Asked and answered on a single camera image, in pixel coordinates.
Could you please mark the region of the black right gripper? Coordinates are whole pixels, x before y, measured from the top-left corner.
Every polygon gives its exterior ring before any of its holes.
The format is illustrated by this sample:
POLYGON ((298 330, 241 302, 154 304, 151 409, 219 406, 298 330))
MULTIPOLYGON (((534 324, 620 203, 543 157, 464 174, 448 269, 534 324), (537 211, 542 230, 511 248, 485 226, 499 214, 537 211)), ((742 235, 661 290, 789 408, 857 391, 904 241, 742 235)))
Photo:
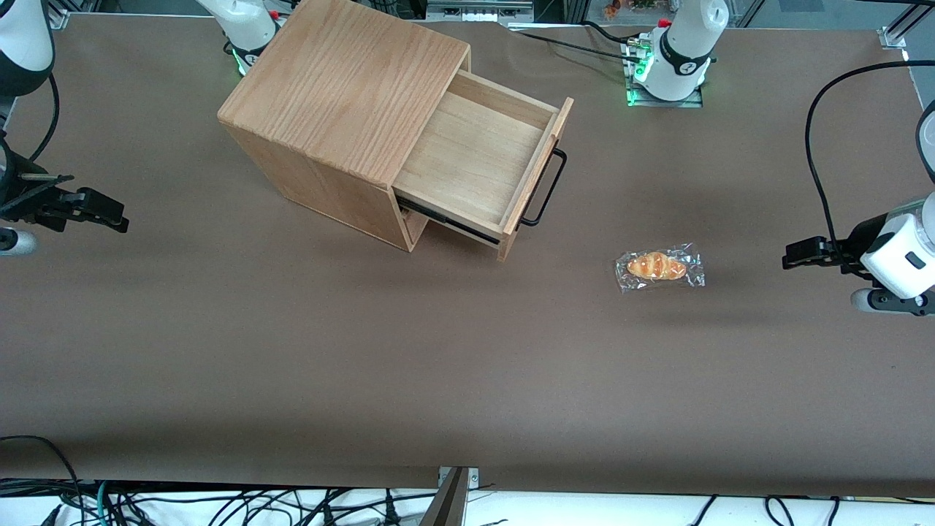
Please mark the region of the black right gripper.
POLYGON ((4 200, 2 220, 19 222, 27 216, 38 216, 38 224, 56 232, 64 232, 70 219, 76 222, 100 224, 117 233, 127 233, 129 220, 126 206, 106 194, 91 188, 80 188, 73 194, 73 213, 51 209, 63 203, 67 191, 59 186, 71 182, 73 175, 26 173, 14 177, 12 197, 4 200))

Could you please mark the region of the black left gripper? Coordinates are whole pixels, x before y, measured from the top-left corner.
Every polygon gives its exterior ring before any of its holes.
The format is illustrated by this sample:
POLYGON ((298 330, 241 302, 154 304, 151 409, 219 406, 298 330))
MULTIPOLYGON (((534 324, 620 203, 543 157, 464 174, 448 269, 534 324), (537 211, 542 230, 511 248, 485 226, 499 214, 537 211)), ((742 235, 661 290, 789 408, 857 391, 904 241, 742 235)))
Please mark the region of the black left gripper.
POLYGON ((808 237, 787 244, 782 256, 782 269, 795 267, 837 267, 841 274, 852 274, 859 278, 872 278, 871 273, 860 262, 871 244, 885 225, 887 214, 879 214, 856 224, 846 239, 839 242, 841 257, 835 254, 834 244, 825 237, 808 237))

